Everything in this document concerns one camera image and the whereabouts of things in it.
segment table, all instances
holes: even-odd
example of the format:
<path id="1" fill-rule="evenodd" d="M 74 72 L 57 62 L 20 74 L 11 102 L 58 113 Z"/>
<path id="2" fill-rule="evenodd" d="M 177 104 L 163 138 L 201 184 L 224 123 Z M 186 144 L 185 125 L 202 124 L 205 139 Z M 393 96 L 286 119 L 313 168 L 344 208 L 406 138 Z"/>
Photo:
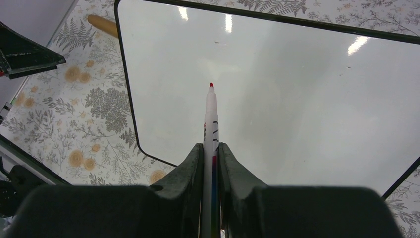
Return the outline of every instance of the table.
<path id="1" fill-rule="evenodd" d="M 113 2 L 78 2 L 51 45 L 52 50 L 66 57 L 68 64 L 60 66 L 57 71 L 30 77 L 8 114 L 6 123 L 0 126 L 1 135 L 71 184 L 149 184 L 172 168 L 145 158 L 142 153 L 137 154 L 137 148 L 133 151 L 134 125 L 118 41 L 91 29 L 86 21 L 88 14 L 114 20 Z M 420 34 L 416 25 L 419 9 L 414 1 L 380 5 L 365 0 L 296 0 L 284 8 L 276 7 L 279 6 L 278 2 L 260 2 L 264 4 L 257 6 L 256 1 L 251 0 L 210 0 L 206 3 L 410 35 Z M 76 35 L 67 46 L 74 33 Z M 114 108 L 114 103 L 118 105 L 118 111 L 107 112 Z M 46 127 L 35 127 L 40 118 L 48 119 Z M 35 140 L 39 134 L 47 138 Z M 418 189 L 410 183 L 420 184 L 417 179 L 414 174 L 411 175 L 396 190 L 395 197 L 388 200 L 390 205 L 395 205 L 391 208 L 399 214 L 398 217 L 415 217 L 418 203 L 414 201 L 418 200 Z M 398 221 L 406 232 L 410 225 L 418 224 L 408 223 L 401 218 Z"/>

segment black bracket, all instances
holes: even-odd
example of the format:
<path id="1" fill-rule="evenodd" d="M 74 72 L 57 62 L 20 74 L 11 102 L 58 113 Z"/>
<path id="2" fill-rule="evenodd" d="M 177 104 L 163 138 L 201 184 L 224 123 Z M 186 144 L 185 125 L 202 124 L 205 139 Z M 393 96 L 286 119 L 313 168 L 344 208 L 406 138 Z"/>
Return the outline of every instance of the black bracket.
<path id="1" fill-rule="evenodd" d="M 402 238 L 372 190 L 269 186 L 224 143 L 219 156 L 227 238 Z M 196 238 L 203 170 L 203 145 L 196 144 L 178 167 L 149 187 L 40 187 L 26 198 L 6 237 Z"/>
<path id="2" fill-rule="evenodd" d="M 0 172 L 6 181 L 0 181 L 0 216 L 11 217 L 16 213 L 23 199 L 35 188 L 46 184 L 43 180 L 20 165 L 15 165 L 8 173 L 0 156 Z"/>

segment marker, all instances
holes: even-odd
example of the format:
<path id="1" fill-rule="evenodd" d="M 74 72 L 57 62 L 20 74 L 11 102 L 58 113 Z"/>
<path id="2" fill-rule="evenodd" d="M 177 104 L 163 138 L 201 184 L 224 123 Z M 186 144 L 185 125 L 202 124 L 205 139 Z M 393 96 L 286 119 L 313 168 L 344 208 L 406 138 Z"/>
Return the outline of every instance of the marker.
<path id="1" fill-rule="evenodd" d="M 220 200 L 218 190 L 217 152 L 219 149 L 219 117 L 217 96 L 210 83 L 204 115 L 204 176 L 201 197 L 200 238 L 220 238 Z"/>

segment glossy white surface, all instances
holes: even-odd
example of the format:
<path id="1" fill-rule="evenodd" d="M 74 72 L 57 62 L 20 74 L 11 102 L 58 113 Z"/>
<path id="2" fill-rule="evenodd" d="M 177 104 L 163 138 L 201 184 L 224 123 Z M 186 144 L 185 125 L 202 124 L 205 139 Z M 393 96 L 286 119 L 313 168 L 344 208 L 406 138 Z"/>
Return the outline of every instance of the glossy white surface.
<path id="1" fill-rule="evenodd" d="M 219 139 L 268 184 L 384 193 L 420 155 L 420 46 L 140 0 L 118 6 L 142 149 Z"/>

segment wooden handle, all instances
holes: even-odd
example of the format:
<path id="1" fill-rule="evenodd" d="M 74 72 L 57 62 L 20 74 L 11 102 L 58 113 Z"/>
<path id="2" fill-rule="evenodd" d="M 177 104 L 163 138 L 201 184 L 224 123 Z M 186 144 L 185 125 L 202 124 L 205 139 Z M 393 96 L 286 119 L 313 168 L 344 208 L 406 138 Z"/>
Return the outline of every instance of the wooden handle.
<path id="1" fill-rule="evenodd" d="M 113 37 L 118 38 L 117 25 L 115 22 L 96 15 L 89 15 L 88 22 L 91 23 L 94 27 L 112 35 Z"/>

